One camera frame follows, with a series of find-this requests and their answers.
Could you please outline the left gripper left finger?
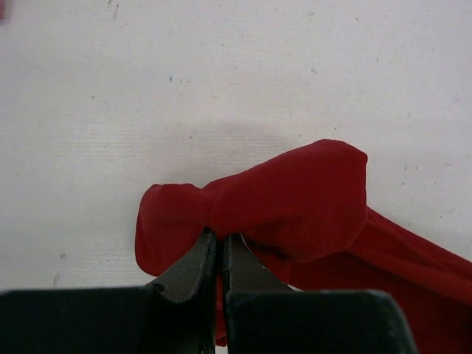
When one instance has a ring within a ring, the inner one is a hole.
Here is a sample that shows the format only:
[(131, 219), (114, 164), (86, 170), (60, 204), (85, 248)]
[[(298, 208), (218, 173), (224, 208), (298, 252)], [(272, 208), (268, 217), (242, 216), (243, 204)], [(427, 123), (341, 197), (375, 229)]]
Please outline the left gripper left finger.
[(194, 246), (154, 281), (146, 353), (214, 353), (217, 238), (203, 229)]

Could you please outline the dark red t-shirt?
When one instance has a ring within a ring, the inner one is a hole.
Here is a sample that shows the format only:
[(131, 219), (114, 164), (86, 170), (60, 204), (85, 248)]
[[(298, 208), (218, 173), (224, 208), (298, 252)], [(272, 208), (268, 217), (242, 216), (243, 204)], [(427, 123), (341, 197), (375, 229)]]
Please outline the dark red t-shirt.
[(138, 266), (158, 276), (204, 227), (241, 234), (282, 282), (391, 294), (422, 353), (471, 351), (471, 263), (367, 206), (367, 155), (319, 140), (208, 183), (155, 184), (137, 215)]

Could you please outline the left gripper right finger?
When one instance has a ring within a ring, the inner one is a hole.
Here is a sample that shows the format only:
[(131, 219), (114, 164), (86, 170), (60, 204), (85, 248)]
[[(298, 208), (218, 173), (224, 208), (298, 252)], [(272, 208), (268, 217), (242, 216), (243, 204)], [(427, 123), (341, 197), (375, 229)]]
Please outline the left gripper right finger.
[(223, 307), (230, 353), (286, 353), (296, 293), (232, 235), (223, 250)]

